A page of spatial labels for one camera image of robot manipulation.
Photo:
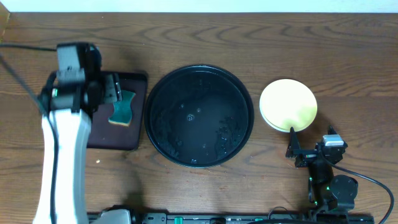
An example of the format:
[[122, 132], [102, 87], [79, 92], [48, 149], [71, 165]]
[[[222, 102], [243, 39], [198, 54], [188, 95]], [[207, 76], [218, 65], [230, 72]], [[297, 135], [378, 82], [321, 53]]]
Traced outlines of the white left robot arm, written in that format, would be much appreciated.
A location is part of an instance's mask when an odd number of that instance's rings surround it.
[[64, 43], [55, 50], [58, 70], [38, 96], [45, 149], [34, 223], [88, 223], [85, 162], [93, 114], [112, 104], [109, 123], [129, 125], [135, 94], [121, 89], [118, 74], [101, 71], [94, 44]]

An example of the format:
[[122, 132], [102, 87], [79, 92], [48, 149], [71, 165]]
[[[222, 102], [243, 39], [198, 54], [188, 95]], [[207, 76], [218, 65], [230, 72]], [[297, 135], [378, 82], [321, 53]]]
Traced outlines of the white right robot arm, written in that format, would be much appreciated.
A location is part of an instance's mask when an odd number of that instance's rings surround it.
[[285, 154], [295, 159], [296, 168], [306, 167], [309, 171], [308, 199], [315, 207], [308, 211], [308, 218], [317, 221], [336, 219], [354, 209], [358, 194], [358, 182], [347, 175], [335, 175], [332, 166], [343, 159], [347, 143], [329, 126], [328, 134], [315, 144], [313, 149], [302, 149], [294, 128], [290, 128], [290, 139]]

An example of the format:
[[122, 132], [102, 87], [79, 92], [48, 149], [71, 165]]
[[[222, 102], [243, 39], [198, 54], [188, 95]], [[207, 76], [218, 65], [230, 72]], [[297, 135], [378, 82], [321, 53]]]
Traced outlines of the green and yellow sponge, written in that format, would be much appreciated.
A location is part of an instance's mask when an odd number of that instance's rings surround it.
[[136, 94], [127, 90], [122, 90], [121, 93], [122, 100], [113, 103], [114, 111], [108, 118], [108, 122], [114, 125], [129, 126], [133, 118], [131, 103]]

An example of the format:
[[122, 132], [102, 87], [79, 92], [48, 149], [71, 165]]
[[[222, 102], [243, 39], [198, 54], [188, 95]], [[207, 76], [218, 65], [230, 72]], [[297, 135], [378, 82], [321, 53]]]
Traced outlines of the yellow plate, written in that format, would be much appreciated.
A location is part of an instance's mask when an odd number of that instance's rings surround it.
[[272, 128], [287, 133], [291, 128], [302, 131], [317, 116], [318, 105], [313, 92], [293, 79], [280, 79], [268, 84], [259, 100], [259, 111]]

